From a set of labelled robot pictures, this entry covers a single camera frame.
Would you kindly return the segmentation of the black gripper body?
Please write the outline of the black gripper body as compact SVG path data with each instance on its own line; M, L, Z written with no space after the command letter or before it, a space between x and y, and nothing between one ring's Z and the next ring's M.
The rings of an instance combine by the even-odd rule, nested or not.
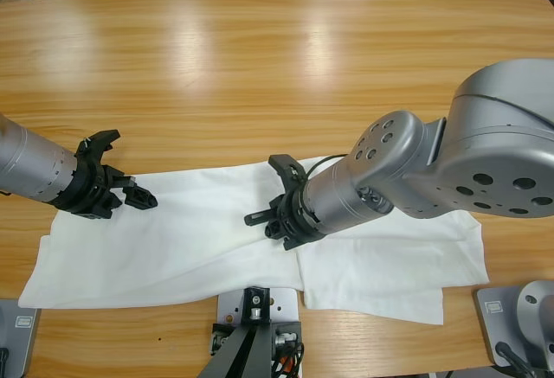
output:
M52 200L62 211L88 219L110 219L113 210L106 207L112 189L135 184L132 176L101 163L102 156L78 155L77 168L69 185Z
M276 220L280 221L284 231L284 237L280 240L283 240L283 247L287 251L324 238L307 219L308 214L300 200L304 187L300 185L278 195L269 203L269 208L277 210Z

